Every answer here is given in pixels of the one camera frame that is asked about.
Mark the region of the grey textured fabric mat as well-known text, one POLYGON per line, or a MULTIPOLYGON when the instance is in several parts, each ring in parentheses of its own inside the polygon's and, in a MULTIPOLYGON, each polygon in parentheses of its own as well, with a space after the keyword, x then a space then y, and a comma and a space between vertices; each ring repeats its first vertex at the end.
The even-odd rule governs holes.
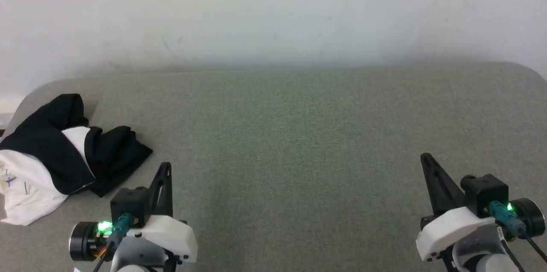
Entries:
POLYGON ((455 182, 491 173, 547 217, 547 81, 514 63, 127 74, 31 92, 6 134, 63 93, 92 126, 153 154, 125 187, 173 169, 193 227, 182 272, 443 272, 415 239, 431 214, 420 155, 455 182))

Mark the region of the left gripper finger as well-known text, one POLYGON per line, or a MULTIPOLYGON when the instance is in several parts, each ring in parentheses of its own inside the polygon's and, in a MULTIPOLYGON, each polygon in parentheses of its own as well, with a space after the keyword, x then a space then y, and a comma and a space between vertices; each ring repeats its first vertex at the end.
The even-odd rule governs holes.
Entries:
POLYGON ((171 163, 162 163, 162 193, 160 206, 162 215, 173 217, 173 190, 172 190, 172 168, 171 163))
POLYGON ((161 163, 149 187, 149 206, 151 214, 167 215, 166 195, 163 194, 167 185, 167 163, 161 163))

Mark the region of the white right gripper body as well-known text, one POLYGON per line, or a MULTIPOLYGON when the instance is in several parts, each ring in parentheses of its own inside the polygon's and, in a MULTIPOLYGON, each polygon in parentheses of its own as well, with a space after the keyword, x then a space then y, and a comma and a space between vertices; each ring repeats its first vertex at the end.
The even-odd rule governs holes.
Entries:
POLYGON ((422 261, 432 262, 516 262, 510 241, 523 239, 542 257, 545 253, 533 241, 546 232, 546 219, 529 198, 502 204, 490 203, 490 217, 478 218, 468 208, 454 208, 434 218, 423 219, 416 247, 422 261))

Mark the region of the black and white shirt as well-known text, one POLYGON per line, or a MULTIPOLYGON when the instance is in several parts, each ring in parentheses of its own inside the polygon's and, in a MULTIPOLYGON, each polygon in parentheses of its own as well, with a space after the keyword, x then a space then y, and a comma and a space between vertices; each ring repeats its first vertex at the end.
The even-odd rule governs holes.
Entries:
POLYGON ((62 94, 0 141, 0 222, 27 226, 71 195, 105 196, 152 155, 129 126, 90 126, 79 94, 62 94))

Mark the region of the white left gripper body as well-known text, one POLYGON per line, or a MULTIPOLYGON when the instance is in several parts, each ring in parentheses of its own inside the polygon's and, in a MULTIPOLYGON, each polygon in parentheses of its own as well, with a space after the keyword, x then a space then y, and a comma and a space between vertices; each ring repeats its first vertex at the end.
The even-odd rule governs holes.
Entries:
MULTIPOLYGON (((80 222, 70 237, 70 257, 74 261, 92 262, 107 246, 113 223, 80 222)), ((193 229, 169 216, 151 216, 143 228, 129 229, 119 247, 109 251, 105 260, 113 263, 195 263, 198 245, 193 229)))

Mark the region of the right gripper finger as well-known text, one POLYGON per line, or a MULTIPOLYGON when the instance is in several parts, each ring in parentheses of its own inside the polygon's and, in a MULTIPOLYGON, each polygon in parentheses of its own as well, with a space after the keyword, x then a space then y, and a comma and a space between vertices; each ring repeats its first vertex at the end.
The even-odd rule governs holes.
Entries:
POLYGON ((443 183, 441 173, 444 169, 438 161, 432 157, 431 154, 421 155, 421 165, 429 194, 430 204, 432 206, 432 213, 435 216, 440 216, 445 212, 443 209, 445 194, 441 185, 441 183, 443 183))
POLYGON ((455 181, 446 173, 445 170, 441 173, 443 179, 442 189, 444 191, 444 213, 454 208, 465 206, 465 195, 461 188, 457 186, 455 181))

